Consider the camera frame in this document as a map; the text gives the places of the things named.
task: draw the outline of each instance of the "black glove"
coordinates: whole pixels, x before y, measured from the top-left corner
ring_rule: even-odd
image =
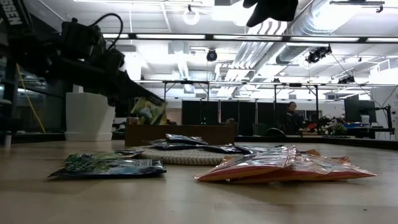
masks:
[[[244,0],[243,7],[248,9],[256,3],[253,15],[246,24],[248,27],[254,27],[268,18],[277,21],[293,21],[299,0]]]

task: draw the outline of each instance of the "security camera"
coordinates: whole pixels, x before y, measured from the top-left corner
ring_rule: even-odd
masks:
[[[215,60],[217,60],[217,53],[215,49],[210,49],[209,52],[207,53],[207,57],[206,57],[208,62],[214,62]]]

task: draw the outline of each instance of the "ceiling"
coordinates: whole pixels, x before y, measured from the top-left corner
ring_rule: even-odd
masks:
[[[128,3],[103,3],[103,2],[79,2],[84,0],[28,0],[25,1],[31,13],[42,19],[57,30],[61,30],[63,21],[70,21],[76,17],[80,23],[89,25],[97,18],[108,12],[119,14],[124,22],[123,32],[154,32],[154,33],[186,33],[186,34],[245,34],[247,27],[237,26],[234,21],[215,21],[211,14],[218,7],[214,6],[214,0],[202,1],[200,7],[193,4],[192,8],[198,11],[200,19],[197,24],[191,26],[184,22],[183,13],[186,4],[179,6],[165,4],[137,4],[126,0]],[[299,0],[296,16],[311,0]],[[398,5],[386,7],[381,13],[376,13],[376,7],[364,7],[358,10],[345,24],[335,30],[332,35],[391,35],[398,34]],[[100,22],[104,33],[117,32],[119,22],[112,18],[106,18]],[[189,47],[203,47],[204,49],[216,49],[219,59],[216,62],[206,61],[206,52],[195,52],[186,59],[187,68],[191,70],[214,72],[216,64],[231,63],[241,48],[241,42],[207,42],[185,41]],[[170,79],[172,72],[178,70],[178,63],[173,55],[169,54],[169,41],[140,41],[124,40],[119,45],[135,45],[141,55],[145,66],[142,66],[142,75],[146,78]],[[358,77],[367,77],[369,68],[375,66],[375,62],[383,61],[391,55],[398,55],[398,45],[395,44],[332,44],[333,54],[345,69],[355,68]],[[344,70],[330,55],[320,63],[304,65],[302,58],[291,63],[283,70],[284,79],[295,82],[300,80],[316,80],[318,77],[332,77]]]

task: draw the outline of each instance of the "person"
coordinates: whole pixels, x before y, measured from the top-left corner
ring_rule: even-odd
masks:
[[[279,129],[285,134],[299,134],[299,129],[304,127],[304,119],[295,112],[296,108],[296,103],[290,102],[281,116]]]

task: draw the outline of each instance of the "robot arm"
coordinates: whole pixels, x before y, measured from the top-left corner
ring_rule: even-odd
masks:
[[[39,40],[34,32],[23,0],[0,0],[0,16],[6,25],[8,48],[6,56],[47,82],[65,80],[90,88],[113,100],[147,97],[153,103],[163,100],[130,80],[127,72],[119,70],[124,55],[114,48],[115,42],[106,49],[99,18],[94,24],[84,26],[77,19],[62,24],[60,36],[50,41]]]

